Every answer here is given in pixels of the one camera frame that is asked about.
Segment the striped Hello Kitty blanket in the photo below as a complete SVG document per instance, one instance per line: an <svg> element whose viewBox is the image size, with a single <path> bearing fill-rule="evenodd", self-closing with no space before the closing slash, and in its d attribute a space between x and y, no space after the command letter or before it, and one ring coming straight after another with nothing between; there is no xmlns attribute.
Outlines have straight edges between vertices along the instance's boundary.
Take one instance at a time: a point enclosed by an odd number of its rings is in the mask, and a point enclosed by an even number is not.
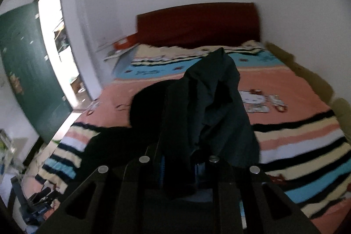
<svg viewBox="0 0 351 234"><path fill-rule="evenodd" d="M350 144L334 109L302 77L255 41L225 47L240 72L238 89L261 147L266 173L322 233L335 233L350 211ZM32 179L65 195L82 164L116 160L134 145L129 104L142 88L177 80L214 51L137 45L115 80L71 125Z"/></svg>

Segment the olive green mattress edge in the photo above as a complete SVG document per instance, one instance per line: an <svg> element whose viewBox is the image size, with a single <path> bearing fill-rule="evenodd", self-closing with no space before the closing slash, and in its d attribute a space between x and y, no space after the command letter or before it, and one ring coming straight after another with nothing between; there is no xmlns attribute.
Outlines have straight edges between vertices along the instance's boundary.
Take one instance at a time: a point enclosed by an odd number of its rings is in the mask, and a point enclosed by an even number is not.
<svg viewBox="0 0 351 234"><path fill-rule="evenodd" d="M319 98L334 111L348 142L350 143L350 102L336 97L332 86L315 72L295 62L295 56L273 43L265 42L265 47L276 58L288 66L297 76L302 77L312 87Z"/></svg>

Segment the dark green door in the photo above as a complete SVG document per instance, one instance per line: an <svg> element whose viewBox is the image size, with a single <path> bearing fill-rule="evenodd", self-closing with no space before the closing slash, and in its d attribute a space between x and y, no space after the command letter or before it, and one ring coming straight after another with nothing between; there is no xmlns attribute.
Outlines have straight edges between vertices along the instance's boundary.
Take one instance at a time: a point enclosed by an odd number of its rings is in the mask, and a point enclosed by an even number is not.
<svg viewBox="0 0 351 234"><path fill-rule="evenodd" d="M18 104L49 143L73 109L47 55L37 3L1 15L1 58Z"/></svg>

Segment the large black jacket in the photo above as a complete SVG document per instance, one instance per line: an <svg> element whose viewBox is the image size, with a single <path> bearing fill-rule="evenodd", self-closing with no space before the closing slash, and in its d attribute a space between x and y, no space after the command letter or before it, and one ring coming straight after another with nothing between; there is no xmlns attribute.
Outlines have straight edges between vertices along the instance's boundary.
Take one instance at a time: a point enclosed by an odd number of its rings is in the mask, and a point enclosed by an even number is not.
<svg viewBox="0 0 351 234"><path fill-rule="evenodd" d="M117 176L151 145L158 153L152 183L187 198L202 189L250 185L249 168L259 162L259 143L238 91L234 60L219 48L178 80L156 82L131 100L128 127L94 136L83 167L102 164Z"/></svg>

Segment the cluttered items on floor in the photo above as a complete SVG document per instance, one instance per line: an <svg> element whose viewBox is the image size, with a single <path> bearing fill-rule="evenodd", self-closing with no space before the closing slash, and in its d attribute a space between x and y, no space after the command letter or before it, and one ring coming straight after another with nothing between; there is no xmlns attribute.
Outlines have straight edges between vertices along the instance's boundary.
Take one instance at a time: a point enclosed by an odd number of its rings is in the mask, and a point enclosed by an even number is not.
<svg viewBox="0 0 351 234"><path fill-rule="evenodd" d="M18 215L27 228L37 229L45 221L44 214L51 208L51 190L47 187L35 189L34 177L43 162L38 159L47 146L39 138L30 149L25 159L20 158L26 138L10 139L1 129L1 183L9 179L8 205L15 206L18 201Z"/></svg>

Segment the white bedside shelf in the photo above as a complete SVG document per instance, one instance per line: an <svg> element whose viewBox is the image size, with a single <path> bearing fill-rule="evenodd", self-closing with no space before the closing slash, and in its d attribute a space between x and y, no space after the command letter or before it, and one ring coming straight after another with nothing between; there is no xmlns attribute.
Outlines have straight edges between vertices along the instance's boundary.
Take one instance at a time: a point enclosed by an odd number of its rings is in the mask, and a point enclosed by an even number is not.
<svg viewBox="0 0 351 234"><path fill-rule="evenodd" d="M126 49L115 50L112 45L104 46L96 54L99 57L99 73L107 78L114 74L114 69L123 56L128 56L139 44L134 44Z"/></svg>

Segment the red box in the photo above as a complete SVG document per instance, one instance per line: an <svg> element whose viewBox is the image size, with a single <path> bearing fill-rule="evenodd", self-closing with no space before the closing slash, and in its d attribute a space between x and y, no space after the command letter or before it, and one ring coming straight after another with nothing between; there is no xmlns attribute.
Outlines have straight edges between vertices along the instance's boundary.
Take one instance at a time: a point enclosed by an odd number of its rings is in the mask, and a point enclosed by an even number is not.
<svg viewBox="0 0 351 234"><path fill-rule="evenodd" d="M131 34L125 38L117 40L113 43L113 47L115 50L125 50L136 44L138 44L137 34Z"/></svg>

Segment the dark red headboard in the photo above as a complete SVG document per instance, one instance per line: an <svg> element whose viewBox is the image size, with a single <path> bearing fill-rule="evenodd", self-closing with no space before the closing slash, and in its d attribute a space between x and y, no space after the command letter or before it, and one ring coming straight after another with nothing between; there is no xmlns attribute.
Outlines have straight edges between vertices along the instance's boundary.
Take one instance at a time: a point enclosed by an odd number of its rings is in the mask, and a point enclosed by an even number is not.
<svg viewBox="0 0 351 234"><path fill-rule="evenodd" d="M136 39L155 47L240 46L261 41L254 3L213 2L159 9L136 17Z"/></svg>

